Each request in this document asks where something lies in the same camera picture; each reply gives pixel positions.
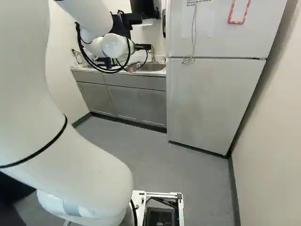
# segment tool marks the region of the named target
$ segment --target white cable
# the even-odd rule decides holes
[[[196,61],[193,56],[194,50],[196,47],[196,42],[197,42],[197,2],[195,3],[195,6],[194,6],[194,13],[193,13],[193,19],[192,19],[192,26],[191,26],[192,53],[191,53],[191,55],[183,57],[182,64],[191,65]]]

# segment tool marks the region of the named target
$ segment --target gray cabinet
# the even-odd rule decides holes
[[[166,127],[165,77],[72,73],[91,112]]]
[[[114,115],[114,108],[105,85],[83,82],[77,84],[90,111]]]
[[[166,126],[166,92],[118,86],[108,91],[118,117]]]
[[[148,124],[166,126],[166,92],[138,89],[141,120]]]

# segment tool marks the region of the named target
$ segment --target black cable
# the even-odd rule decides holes
[[[79,60],[77,59],[77,56],[78,56],[79,54],[80,54],[80,53],[77,53],[76,56],[75,56],[75,58],[76,58],[76,62],[77,62],[79,65],[81,65],[83,62],[80,63]]]
[[[41,154],[43,151],[45,151],[46,149],[48,149],[64,132],[64,130],[66,129],[67,127],[67,124],[68,124],[68,119],[65,115],[65,123],[63,125],[63,127],[61,128],[61,130],[58,132],[58,134],[52,139],[50,140],[46,145],[44,145],[41,149],[39,149],[38,151],[28,155],[27,157],[21,159],[21,160],[18,160],[16,162],[13,162],[13,163],[10,163],[10,164],[7,164],[7,165],[2,165],[0,166],[0,169],[4,169],[4,168],[9,168],[9,167],[13,167],[13,166],[16,166],[16,165],[19,165],[21,163],[24,163],[30,159],[33,159],[34,157],[36,157],[37,155]]]
[[[77,40],[78,40],[78,45],[79,45],[79,49],[82,53],[82,56],[84,57],[84,59],[96,70],[100,71],[100,72],[103,72],[103,73],[108,73],[108,74],[113,74],[113,73],[117,73],[119,71],[121,71],[122,69],[124,69],[124,67],[127,65],[129,59],[130,59],[130,56],[131,56],[131,47],[130,47],[130,43],[129,43],[129,40],[128,38],[126,37],[127,39],[127,48],[128,48],[128,55],[127,55],[127,60],[126,60],[126,63],[118,68],[118,69],[106,69],[106,68],[102,68],[100,67],[99,65],[95,64],[85,53],[84,51],[84,47],[83,45],[81,44],[81,37],[80,37],[80,25],[79,23],[75,23],[76,24],[76,31],[77,31]]]
[[[89,45],[89,44],[91,44],[91,43],[93,42],[93,41],[85,42],[82,38],[80,38],[80,40],[81,40],[83,43],[87,44],[87,45]]]
[[[146,61],[147,61],[147,58],[149,57],[149,54],[148,54],[147,50],[145,50],[145,52],[146,52],[146,58],[145,58],[145,61],[144,61],[143,64],[142,64],[140,67],[138,67],[136,70],[139,70],[140,68],[142,68],[142,67],[145,65],[145,63],[146,63]]]
[[[134,226],[138,226],[137,212],[132,199],[131,199],[131,206],[132,206],[133,216],[134,216]]]
[[[149,57],[149,56],[148,56],[147,50],[145,50],[145,52],[146,52],[146,59],[145,59],[145,61],[143,62],[143,64],[142,64],[140,67],[136,68],[137,71],[145,65],[145,63],[146,63],[146,61],[147,61],[147,58]]]

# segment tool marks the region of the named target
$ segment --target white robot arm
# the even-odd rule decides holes
[[[57,2],[90,35],[100,37],[111,29],[110,12],[101,0]],[[0,9],[0,30],[1,172],[59,197],[62,212],[77,206],[80,215],[94,217],[83,225],[119,225],[132,196],[132,174],[79,135],[49,94],[48,0],[7,1]]]

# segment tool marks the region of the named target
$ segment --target freezer door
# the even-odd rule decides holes
[[[248,0],[236,0],[244,13]],[[167,0],[166,48],[168,57],[192,53],[191,26],[193,11],[183,14],[187,0]],[[196,57],[267,58],[272,47],[286,0],[251,0],[245,23],[229,24],[233,0],[199,2],[197,10]]]
[[[181,61],[167,64],[168,139],[226,155],[265,60]]]

